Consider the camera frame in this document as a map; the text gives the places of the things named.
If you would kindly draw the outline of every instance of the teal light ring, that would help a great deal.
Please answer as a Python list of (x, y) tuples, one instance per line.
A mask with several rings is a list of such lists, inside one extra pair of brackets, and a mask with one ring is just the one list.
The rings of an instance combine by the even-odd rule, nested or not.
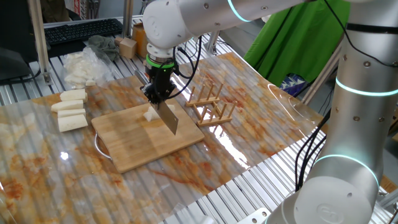
[(364, 96), (392, 96), (395, 94), (398, 94), (398, 90), (390, 91), (390, 92), (384, 92), (384, 93), (371, 93), (371, 92), (366, 92), (366, 91), (360, 91), (360, 90), (355, 90), (353, 88), (350, 88), (348, 86), (343, 85), (337, 78), (336, 78), (336, 83), (343, 89), (350, 91), (352, 93), (356, 93), (359, 95), (364, 95)]
[(344, 156), (344, 155), (328, 155), (328, 156), (324, 156), (324, 157), (318, 159), (318, 160), (314, 163), (314, 165), (315, 165), (317, 162), (321, 161), (322, 159), (331, 158), (331, 157), (342, 157), (342, 158), (350, 159), (350, 160), (352, 160), (352, 161), (354, 161), (354, 162), (357, 162), (357, 163), (361, 164), (363, 167), (365, 167), (365, 168), (373, 175), (374, 179), (376, 180), (377, 186), (378, 186), (378, 187), (380, 186), (380, 185), (379, 185), (379, 181), (377, 180), (377, 177), (376, 177), (376, 175), (374, 174), (373, 170), (371, 170), (371, 169), (370, 169), (366, 164), (364, 164), (363, 162), (361, 162), (361, 161), (359, 161), (359, 160), (357, 160), (357, 159), (354, 159), (354, 158), (352, 158), (352, 157), (350, 157), (350, 156)]
[(232, 11), (235, 13), (236, 17), (238, 17), (243, 22), (250, 22), (249, 20), (244, 19), (243, 17), (241, 17), (241, 15), (239, 15), (239, 13), (237, 12), (237, 10), (234, 7), (234, 4), (232, 3), (232, 0), (228, 0), (228, 3), (229, 3), (229, 6), (231, 7)]

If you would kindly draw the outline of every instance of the robotic arm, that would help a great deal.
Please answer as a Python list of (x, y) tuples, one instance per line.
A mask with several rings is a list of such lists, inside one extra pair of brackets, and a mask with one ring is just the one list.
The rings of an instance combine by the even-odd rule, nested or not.
[[(267, 224), (371, 219), (383, 172), (382, 151), (398, 101), (398, 0), (348, 1), (349, 38), (343, 40), (325, 147), (303, 187), (277, 207)], [(156, 80), (160, 86), (157, 94), (146, 93), (149, 100), (160, 103), (174, 89), (170, 75), (176, 45), (302, 2), (160, 0), (148, 5), (143, 17), (150, 41), (147, 85)]]

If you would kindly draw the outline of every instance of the knife blade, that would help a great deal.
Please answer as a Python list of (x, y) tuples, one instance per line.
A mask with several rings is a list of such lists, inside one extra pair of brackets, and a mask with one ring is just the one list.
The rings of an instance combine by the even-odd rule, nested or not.
[(165, 102), (161, 102), (157, 105), (151, 103), (151, 105), (155, 109), (156, 113), (160, 116), (162, 121), (170, 129), (170, 131), (173, 132), (174, 135), (176, 135), (178, 118), (175, 116), (173, 111), (170, 110)]
[[(136, 70), (134, 73), (142, 84), (146, 85), (149, 83), (148, 78), (141, 71)], [(176, 135), (178, 118), (175, 116), (173, 111), (170, 110), (167, 104), (165, 102), (161, 102), (159, 104), (151, 103), (150, 105), (155, 109), (156, 113), (170, 129), (170, 131), (173, 132), (174, 135)]]

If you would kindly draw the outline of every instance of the wooden peg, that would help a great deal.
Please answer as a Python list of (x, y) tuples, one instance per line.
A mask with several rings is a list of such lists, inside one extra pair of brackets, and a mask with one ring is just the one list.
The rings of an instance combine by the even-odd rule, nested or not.
[(203, 93), (203, 90), (205, 90), (205, 87), (206, 87), (206, 85), (202, 85), (202, 86), (201, 86), (201, 90), (200, 90), (199, 96), (198, 96), (198, 102), (200, 101), (201, 95), (202, 95), (202, 93)]
[(221, 119), (223, 117), (223, 114), (225, 112), (225, 108), (226, 108), (226, 103), (224, 103), (223, 110), (221, 111), (220, 118), (218, 118), (218, 119)]
[(214, 83), (213, 83), (213, 84), (211, 84), (210, 91), (209, 91), (209, 94), (207, 94), (207, 98), (206, 98), (206, 100), (209, 100), (209, 99), (210, 99), (211, 92), (213, 91), (213, 88), (214, 88)]
[(217, 111), (217, 105), (213, 108), (213, 110), (211, 111), (211, 115), (210, 115), (210, 122), (213, 120), (213, 116), (214, 116), (214, 114), (216, 113), (216, 111)]
[(199, 112), (199, 110), (198, 110), (196, 105), (193, 105), (193, 110), (195, 110), (195, 113), (197, 114), (198, 119), (201, 119), (201, 114), (200, 114), (200, 112)]
[(234, 102), (234, 105), (232, 106), (232, 108), (231, 108), (231, 111), (229, 112), (228, 118), (230, 118), (230, 117), (231, 117), (231, 115), (232, 115), (232, 112), (234, 111), (234, 109), (235, 109), (235, 106), (236, 106), (236, 104), (237, 104), (237, 103), (238, 103), (237, 101), (235, 101), (235, 102)]
[(207, 106), (205, 106), (205, 109), (201, 113), (201, 118), (200, 118), (201, 123), (203, 122), (203, 119), (205, 119), (206, 112), (207, 112)]
[(218, 89), (217, 95), (216, 95), (216, 99), (218, 98), (218, 96), (221, 93), (221, 89), (223, 88), (224, 84), (221, 84), (220, 88)]
[(191, 103), (191, 100), (192, 100), (192, 96), (193, 96), (193, 92), (195, 91), (195, 87), (192, 87), (192, 92), (191, 92), (191, 95), (189, 96), (189, 100), (188, 100), (188, 103)]

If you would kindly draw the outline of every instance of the plastic bag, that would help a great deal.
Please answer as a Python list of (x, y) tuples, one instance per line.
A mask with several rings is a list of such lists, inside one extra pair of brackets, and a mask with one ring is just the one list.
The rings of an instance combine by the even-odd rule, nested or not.
[(96, 47), (87, 46), (82, 52), (65, 57), (63, 76), (65, 83), (72, 89), (81, 89), (86, 87), (86, 84), (93, 85), (94, 82), (98, 86), (106, 87), (107, 82), (113, 80), (113, 63), (105, 53), (95, 50), (96, 55), (92, 48)]

